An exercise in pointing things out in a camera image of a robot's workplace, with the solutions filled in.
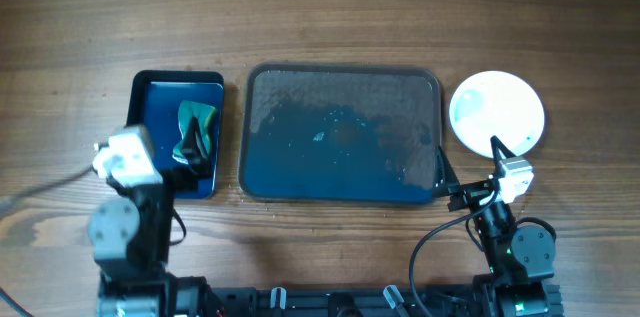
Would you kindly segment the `green and yellow sponge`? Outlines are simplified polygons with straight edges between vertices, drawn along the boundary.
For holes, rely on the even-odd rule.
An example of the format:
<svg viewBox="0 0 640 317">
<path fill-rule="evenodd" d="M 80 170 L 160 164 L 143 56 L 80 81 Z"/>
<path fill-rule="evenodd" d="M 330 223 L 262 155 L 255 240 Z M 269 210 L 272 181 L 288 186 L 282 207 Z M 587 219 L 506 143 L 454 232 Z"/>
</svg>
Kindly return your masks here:
<svg viewBox="0 0 640 317">
<path fill-rule="evenodd" d="M 196 119 L 199 123 L 199 127 L 210 139 L 211 142 L 211 157 L 214 153 L 214 134 L 215 134 L 215 120 L 217 118 L 218 110 L 208 104 L 201 102 L 184 100 L 180 103 L 178 108 L 178 128 L 181 134 L 181 140 L 187 132 L 187 128 L 191 119 Z M 177 162 L 182 163 L 179 152 L 179 146 L 181 140 L 173 147 L 172 157 Z"/>
</svg>

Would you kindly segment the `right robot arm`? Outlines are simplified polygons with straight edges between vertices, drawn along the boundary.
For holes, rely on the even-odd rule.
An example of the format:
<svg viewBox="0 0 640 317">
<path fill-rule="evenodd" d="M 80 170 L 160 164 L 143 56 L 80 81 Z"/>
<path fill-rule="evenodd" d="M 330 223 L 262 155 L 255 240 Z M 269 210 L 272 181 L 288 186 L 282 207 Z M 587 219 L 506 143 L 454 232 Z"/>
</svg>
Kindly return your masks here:
<svg viewBox="0 0 640 317">
<path fill-rule="evenodd" d="M 470 285 L 445 292 L 443 311 L 448 316 L 562 316 L 560 288 L 548 282 L 555 274 L 555 229 L 535 217 L 517 219 L 510 208 L 530 187 L 533 167 L 498 137 L 491 137 L 490 145 L 494 172 L 467 184 L 459 182 L 444 151 L 436 152 L 440 181 L 434 195 L 448 197 L 451 212 L 469 212 L 465 228 L 489 267 Z"/>
</svg>

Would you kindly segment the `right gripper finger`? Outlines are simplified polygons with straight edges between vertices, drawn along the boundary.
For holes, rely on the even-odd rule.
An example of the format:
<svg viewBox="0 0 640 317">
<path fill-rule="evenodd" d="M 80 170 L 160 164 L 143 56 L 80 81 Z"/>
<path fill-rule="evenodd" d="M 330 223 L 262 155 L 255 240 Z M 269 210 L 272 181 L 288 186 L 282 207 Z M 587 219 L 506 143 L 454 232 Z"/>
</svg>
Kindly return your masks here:
<svg viewBox="0 0 640 317">
<path fill-rule="evenodd" d="M 496 136 L 490 138 L 492 158 L 494 163 L 494 177 L 502 177 L 503 172 L 500 167 L 500 162 L 503 159 L 513 158 L 515 154 L 509 150 L 504 143 Z"/>
<path fill-rule="evenodd" d="M 436 149 L 435 167 L 436 175 L 432 195 L 434 197 L 459 195 L 461 193 L 459 179 L 441 146 Z"/>
</svg>

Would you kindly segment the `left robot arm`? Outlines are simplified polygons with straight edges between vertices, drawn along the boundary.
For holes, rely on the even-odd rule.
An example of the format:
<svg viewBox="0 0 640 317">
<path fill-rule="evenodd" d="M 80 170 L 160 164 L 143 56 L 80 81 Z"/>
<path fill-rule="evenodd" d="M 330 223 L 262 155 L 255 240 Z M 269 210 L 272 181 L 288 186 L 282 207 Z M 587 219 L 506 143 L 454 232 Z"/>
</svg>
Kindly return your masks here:
<svg viewBox="0 0 640 317">
<path fill-rule="evenodd" d="M 203 277 L 178 278 L 166 269 L 179 192 L 194 190 L 212 166 L 197 119 L 180 143 L 186 164 L 158 170 L 143 125 L 129 126 L 96 147 L 93 168 L 117 198 L 91 215 L 88 235 L 100 269 L 99 316 L 223 316 L 224 305 Z"/>
</svg>

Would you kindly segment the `white plate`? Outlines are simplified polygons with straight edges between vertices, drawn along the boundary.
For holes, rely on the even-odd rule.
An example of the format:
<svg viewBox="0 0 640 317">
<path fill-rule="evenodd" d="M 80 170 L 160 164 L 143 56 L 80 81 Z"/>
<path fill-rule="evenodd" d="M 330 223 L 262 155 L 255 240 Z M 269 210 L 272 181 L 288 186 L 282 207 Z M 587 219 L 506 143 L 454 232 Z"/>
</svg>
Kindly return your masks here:
<svg viewBox="0 0 640 317">
<path fill-rule="evenodd" d="M 451 97 L 448 114 L 458 140 L 487 158 L 493 136 L 523 155 L 536 146 L 545 127 L 539 95 L 526 81 L 503 71 L 479 72 L 464 80 Z"/>
</svg>

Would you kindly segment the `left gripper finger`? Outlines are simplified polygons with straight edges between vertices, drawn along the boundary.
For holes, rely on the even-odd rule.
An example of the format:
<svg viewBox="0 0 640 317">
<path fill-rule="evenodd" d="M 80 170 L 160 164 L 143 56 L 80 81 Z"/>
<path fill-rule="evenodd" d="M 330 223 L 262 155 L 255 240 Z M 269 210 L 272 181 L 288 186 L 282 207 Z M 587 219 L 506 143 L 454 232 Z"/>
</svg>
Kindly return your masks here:
<svg viewBox="0 0 640 317">
<path fill-rule="evenodd" d="M 200 162 L 200 128 L 196 119 L 190 120 L 187 132 L 180 142 L 179 152 L 182 163 L 197 171 Z"/>
<path fill-rule="evenodd" d="M 200 179 L 209 178 L 213 175 L 211 162 L 211 142 L 206 133 L 197 126 L 194 132 L 194 150 L 196 162 L 194 170 Z"/>
</svg>

